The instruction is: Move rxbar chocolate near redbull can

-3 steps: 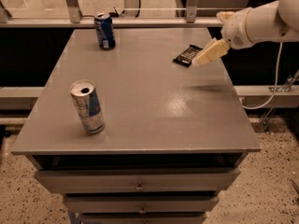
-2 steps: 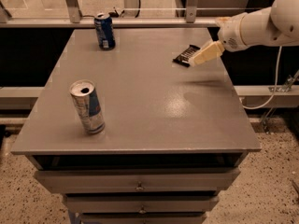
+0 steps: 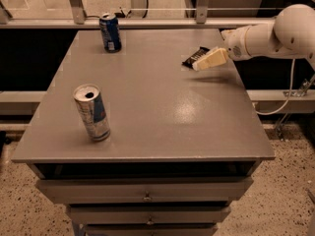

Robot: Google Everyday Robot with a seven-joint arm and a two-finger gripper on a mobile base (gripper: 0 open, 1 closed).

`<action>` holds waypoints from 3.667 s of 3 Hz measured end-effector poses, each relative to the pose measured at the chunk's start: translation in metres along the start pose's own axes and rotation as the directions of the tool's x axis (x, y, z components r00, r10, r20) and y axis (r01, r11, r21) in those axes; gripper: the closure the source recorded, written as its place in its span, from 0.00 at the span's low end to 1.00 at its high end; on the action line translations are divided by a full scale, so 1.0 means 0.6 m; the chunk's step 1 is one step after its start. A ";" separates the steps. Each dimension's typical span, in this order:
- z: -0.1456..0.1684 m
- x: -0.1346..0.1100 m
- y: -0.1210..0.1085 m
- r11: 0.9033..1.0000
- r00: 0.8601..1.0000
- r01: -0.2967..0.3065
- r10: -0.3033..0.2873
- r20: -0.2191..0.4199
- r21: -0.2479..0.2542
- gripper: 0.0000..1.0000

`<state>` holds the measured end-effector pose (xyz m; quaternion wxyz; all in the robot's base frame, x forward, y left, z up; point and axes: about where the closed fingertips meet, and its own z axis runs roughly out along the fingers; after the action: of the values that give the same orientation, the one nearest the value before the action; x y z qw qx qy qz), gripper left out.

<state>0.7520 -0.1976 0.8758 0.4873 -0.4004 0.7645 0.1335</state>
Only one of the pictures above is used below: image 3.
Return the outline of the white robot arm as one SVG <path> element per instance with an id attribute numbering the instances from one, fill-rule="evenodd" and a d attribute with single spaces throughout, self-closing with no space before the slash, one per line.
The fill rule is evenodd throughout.
<path id="1" fill-rule="evenodd" d="M 215 47 L 192 65 L 207 70 L 227 62 L 265 56 L 279 59 L 306 59 L 315 70 L 315 10 L 303 4 L 283 9 L 266 25 L 245 26 L 221 32 L 224 47 Z"/>

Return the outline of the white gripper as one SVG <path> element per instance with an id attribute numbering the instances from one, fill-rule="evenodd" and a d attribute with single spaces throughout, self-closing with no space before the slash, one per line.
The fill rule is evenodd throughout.
<path id="1" fill-rule="evenodd" d="M 246 26 L 237 29 L 224 29 L 220 32 L 225 48 L 215 47 L 201 58 L 197 59 L 192 67 L 195 71 L 207 70 L 227 62 L 228 56 L 233 61 L 249 60 L 258 55 L 254 37 L 257 34 L 256 26 Z"/>

